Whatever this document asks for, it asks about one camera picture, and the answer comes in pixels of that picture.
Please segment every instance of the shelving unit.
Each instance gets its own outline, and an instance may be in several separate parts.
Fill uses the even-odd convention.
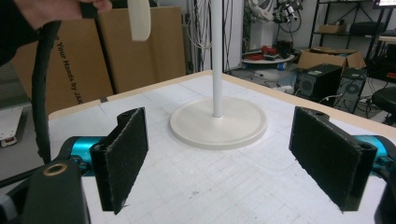
[[[340,21],[346,15],[349,15],[349,14],[353,13],[353,20],[352,21],[348,21],[348,23],[353,24],[356,21],[356,18],[357,18],[357,15],[358,15],[359,11],[364,13],[364,15],[367,17],[367,19],[369,21],[374,21],[368,15],[368,13],[364,10],[364,8],[362,7],[362,4],[364,4],[364,3],[372,4],[373,1],[372,0],[352,0],[352,1],[349,1],[349,0],[345,0],[345,1],[339,1],[339,0],[337,0],[337,1],[320,1],[320,0],[317,0],[317,5],[316,5],[316,9],[315,9],[315,16],[314,16],[314,20],[313,20],[313,24],[312,24],[311,37],[310,37],[310,40],[309,40],[309,48],[312,47],[312,43],[313,43],[313,40],[314,40],[314,35],[320,35],[320,42],[319,42],[320,46],[323,45],[323,39],[324,39],[325,35],[346,36],[347,37],[346,49],[348,49],[348,47],[349,47],[349,43],[350,43],[350,40],[351,40],[352,36],[368,37],[368,38],[370,38],[370,45],[369,45],[369,48],[367,50],[365,58],[366,58],[366,61],[368,59],[370,59],[370,54],[372,52],[374,43],[375,43],[375,41],[377,39],[377,35],[380,34],[383,31],[385,31],[388,28],[389,20],[390,20],[391,14],[392,14],[392,9],[388,9],[388,14],[387,14],[387,17],[385,19],[384,26],[382,27],[382,29],[380,29],[381,28],[380,24],[381,24],[381,22],[382,22],[382,20],[384,18],[385,9],[376,9],[376,10],[380,10],[380,12],[379,12],[379,15],[378,15],[378,17],[376,19],[376,27],[375,27],[376,33],[374,35],[353,35],[350,32],[338,33],[338,34],[322,34],[322,33],[319,33],[318,31],[315,30],[316,29],[317,20],[318,20],[318,10],[319,10],[319,6],[320,5],[327,5],[326,14],[325,14],[325,17],[324,17],[324,24],[328,23],[328,18],[329,18],[329,14],[330,14],[330,11],[331,11],[331,7],[332,7],[332,5],[336,5],[336,4],[338,4],[338,5],[339,4],[345,4],[345,5],[352,5],[353,6],[347,13],[345,13],[343,16],[341,16],[336,21]]]

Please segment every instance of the white stand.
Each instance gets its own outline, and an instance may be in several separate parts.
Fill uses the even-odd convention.
[[[261,108],[249,101],[221,96],[222,2],[215,0],[211,4],[213,100],[205,98],[183,105],[172,114],[170,126],[177,139],[192,147],[245,147],[262,137],[267,118]]]

